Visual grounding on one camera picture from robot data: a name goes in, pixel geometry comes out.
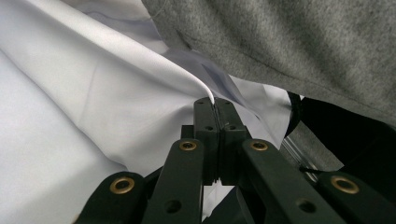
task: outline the gray fabric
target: gray fabric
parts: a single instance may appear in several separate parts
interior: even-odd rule
[[[396,126],[395,1],[143,3],[171,48]]]

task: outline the white cloth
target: white cloth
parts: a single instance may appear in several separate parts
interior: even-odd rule
[[[285,91],[169,49],[139,1],[68,3],[0,2],[1,223],[70,223],[106,176],[159,168],[202,97],[280,146]],[[228,190],[205,188],[207,216]]]

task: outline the brass grommet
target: brass grommet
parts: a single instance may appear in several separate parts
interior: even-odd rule
[[[131,177],[123,176],[117,178],[111,183],[110,191],[115,194],[124,194],[134,188],[134,180]]]
[[[186,141],[186,142],[180,143],[179,147],[180,147],[181,150],[191,151],[191,150],[196,149],[197,145],[194,142]]]
[[[251,142],[250,147],[253,148],[254,150],[258,150],[258,151],[265,151],[268,149],[267,144],[265,144],[262,141]]]
[[[331,182],[335,188],[337,188],[345,193],[356,194],[359,192],[358,185],[356,185],[354,182],[350,181],[349,179],[346,179],[343,176],[334,175],[331,178]]]

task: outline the gray cloth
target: gray cloth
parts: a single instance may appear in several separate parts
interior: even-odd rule
[[[395,1],[143,3],[171,48],[396,126]]]

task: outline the white fabric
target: white fabric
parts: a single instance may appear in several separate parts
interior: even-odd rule
[[[154,171],[202,97],[234,101],[253,137],[280,146],[284,91],[168,49],[138,1],[68,3],[0,2],[0,223],[70,223],[115,162]],[[204,213],[228,190],[205,188]]]

